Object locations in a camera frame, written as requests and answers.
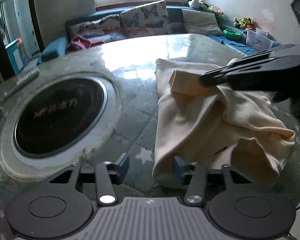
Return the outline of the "cream sweater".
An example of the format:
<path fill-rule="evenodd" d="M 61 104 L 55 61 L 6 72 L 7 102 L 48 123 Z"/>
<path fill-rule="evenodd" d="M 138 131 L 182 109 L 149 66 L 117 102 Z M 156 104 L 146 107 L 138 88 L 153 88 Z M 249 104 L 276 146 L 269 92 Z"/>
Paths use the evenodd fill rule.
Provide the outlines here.
<path fill-rule="evenodd" d="M 156 61 L 158 125 L 153 178 L 177 187 L 173 157 L 219 169 L 229 164 L 253 182 L 272 186 L 295 145 L 295 132 L 271 109 L 262 92 L 202 86 L 215 64 Z"/>

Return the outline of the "clear plastic storage box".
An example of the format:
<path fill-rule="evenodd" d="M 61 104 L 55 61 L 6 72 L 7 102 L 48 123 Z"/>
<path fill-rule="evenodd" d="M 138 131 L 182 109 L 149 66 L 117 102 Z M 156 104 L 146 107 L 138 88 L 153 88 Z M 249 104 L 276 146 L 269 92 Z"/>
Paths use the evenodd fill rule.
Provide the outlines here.
<path fill-rule="evenodd" d="M 278 42 L 273 41 L 256 31 L 245 29 L 244 32 L 246 34 L 245 44 L 255 51 L 268 50 L 280 45 Z"/>

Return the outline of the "colourful plush toys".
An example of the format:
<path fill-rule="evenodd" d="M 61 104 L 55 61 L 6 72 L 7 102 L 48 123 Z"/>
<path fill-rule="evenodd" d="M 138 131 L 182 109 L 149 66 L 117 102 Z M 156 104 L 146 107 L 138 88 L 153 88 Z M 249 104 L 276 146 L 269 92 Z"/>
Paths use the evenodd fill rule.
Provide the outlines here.
<path fill-rule="evenodd" d="M 234 18 L 234 27 L 240 28 L 240 29 L 250 29 L 254 30 L 254 19 L 249 18 L 249 17 L 243 17 L 243 18 Z"/>

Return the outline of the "green plastic bowl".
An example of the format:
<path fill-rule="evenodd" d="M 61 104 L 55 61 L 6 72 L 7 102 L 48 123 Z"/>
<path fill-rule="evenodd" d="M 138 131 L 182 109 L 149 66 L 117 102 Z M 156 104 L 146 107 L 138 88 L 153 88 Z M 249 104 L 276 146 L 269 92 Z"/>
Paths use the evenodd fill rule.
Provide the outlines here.
<path fill-rule="evenodd" d="M 224 29 L 223 35 L 227 39 L 233 40 L 233 41 L 238 41 L 242 38 L 242 35 L 240 33 L 238 33 L 237 31 L 230 30 L 230 29 Z"/>

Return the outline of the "round black induction cooktop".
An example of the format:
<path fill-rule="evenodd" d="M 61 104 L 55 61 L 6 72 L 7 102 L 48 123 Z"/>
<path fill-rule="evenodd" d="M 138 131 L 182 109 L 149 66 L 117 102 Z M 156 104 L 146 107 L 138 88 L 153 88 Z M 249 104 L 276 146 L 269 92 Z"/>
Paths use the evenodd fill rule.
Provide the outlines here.
<path fill-rule="evenodd" d="M 57 155 L 79 142 L 104 113 L 108 93 L 95 77 L 74 77 L 50 85 L 23 109 L 13 142 L 27 158 Z"/>

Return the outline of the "plain grey pillow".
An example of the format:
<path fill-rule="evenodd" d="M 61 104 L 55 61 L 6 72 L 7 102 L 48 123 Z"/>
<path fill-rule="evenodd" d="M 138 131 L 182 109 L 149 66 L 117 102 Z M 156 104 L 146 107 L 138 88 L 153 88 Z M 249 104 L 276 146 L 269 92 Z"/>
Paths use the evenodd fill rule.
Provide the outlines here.
<path fill-rule="evenodd" d="M 190 9 L 182 9 L 181 11 L 184 19 L 184 29 L 187 33 L 205 36 L 223 35 L 213 13 Z"/>

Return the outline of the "panda plush toy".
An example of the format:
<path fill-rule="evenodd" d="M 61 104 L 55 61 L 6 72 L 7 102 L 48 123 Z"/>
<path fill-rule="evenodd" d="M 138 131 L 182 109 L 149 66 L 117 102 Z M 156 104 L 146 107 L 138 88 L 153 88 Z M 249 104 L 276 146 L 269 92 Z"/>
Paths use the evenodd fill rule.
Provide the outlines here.
<path fill-rule="evenodd" d="M 203 0 L 188 0 L 189 7 L 194 9 L 208 9 L 208 5 Z"/>

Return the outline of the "flat grey remote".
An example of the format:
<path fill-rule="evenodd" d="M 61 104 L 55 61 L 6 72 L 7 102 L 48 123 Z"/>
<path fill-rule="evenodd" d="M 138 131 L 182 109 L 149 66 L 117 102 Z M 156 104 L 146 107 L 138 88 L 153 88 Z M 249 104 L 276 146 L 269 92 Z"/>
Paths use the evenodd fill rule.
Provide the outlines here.
<path fill-rule="evenodd" d="M 38 68 L 34 68 L 30 72 L 28 72 L 25 76 L 21 77 L 9 91 L 4 93 L 4 97 L 2 98 L 2 100 L 4 101 L 7 98 L 10 98 L 13 94 L 15 94 L 17 91 L 19 91 L 27 84 L 32 82 L 39 75 L 40 75 L 40 70 Z"/>

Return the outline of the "pink crumpled cloth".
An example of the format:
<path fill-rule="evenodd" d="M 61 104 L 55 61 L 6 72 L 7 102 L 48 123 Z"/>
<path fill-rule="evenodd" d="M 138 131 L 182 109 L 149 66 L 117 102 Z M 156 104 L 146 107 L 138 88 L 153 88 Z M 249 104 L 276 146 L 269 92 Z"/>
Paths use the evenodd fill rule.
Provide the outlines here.
<path fill-rule="evenodd" d="M 80 50 L 86 50 L 89 49 L 91 47 L 95 47 L 95 46 L 99 46 L 104 44 L 104 41 L 97 41 L 97 42 L 92 42 L 87 38 L 84 38 L 81 35 L 76 35 L 75 37 L 73 37 L 70 41 L 70 43 L 67 45 L 65 52 L 67 54 L 76 52 L 76 51 L 80 51 Z"/>

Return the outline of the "small butterfly print pillow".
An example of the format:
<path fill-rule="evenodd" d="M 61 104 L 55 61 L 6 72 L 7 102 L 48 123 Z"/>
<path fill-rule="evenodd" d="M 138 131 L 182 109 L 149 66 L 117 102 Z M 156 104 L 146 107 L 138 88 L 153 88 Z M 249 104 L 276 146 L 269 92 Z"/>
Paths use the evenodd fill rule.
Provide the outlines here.
<path fill-rule="evenodd" d="M 85 21 L 70 27 L 70 37 L 81 35 L 92 42 L 103 40 L 104 43 L 125 40 L 122 33 L 119 14 L 105 16 L 99 20 Z"/>

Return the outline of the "blue corner sofa bench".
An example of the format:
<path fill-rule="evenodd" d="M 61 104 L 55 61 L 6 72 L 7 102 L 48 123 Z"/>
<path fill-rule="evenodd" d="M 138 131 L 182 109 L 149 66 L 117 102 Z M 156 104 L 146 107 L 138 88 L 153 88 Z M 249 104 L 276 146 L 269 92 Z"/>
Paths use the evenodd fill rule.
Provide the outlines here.
<path fill-rule="evenodd" d="M 257 31 L 230 27 L 229 22 L 212 10 L 170 6 L 165 1 L 98 11 L 68 20 L 65 31 L 65 36 L 54 40 L 44 49 L 38 64 L 104 43 L 170 34 L 205 35 L 245 55 L 253 55 L 278 45 Z"/>

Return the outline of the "large butterfly print pillow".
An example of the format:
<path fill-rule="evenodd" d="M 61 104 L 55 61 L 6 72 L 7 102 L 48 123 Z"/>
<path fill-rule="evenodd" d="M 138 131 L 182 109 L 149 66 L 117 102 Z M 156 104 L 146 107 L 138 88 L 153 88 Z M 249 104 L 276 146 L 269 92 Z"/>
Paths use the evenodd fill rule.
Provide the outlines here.
<path fill-rule="evenodd" d="M 172 33 L 165 0 L 125 10 L 120 14 L 120 20 L 129 38 Z"/>

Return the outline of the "blue white toy box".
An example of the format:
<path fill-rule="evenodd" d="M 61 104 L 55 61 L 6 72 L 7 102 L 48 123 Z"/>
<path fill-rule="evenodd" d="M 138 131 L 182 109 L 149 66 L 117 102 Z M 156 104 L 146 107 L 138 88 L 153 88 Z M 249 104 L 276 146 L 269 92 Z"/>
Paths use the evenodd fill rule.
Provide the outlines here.
<path fill-rule="evenodd" d="M 14 41 L 5 46 L 10 63 L 16 75 L 29 64 L 29 59 L 25 53 L 23 40 L 21 37 L 16 38 Z"/>

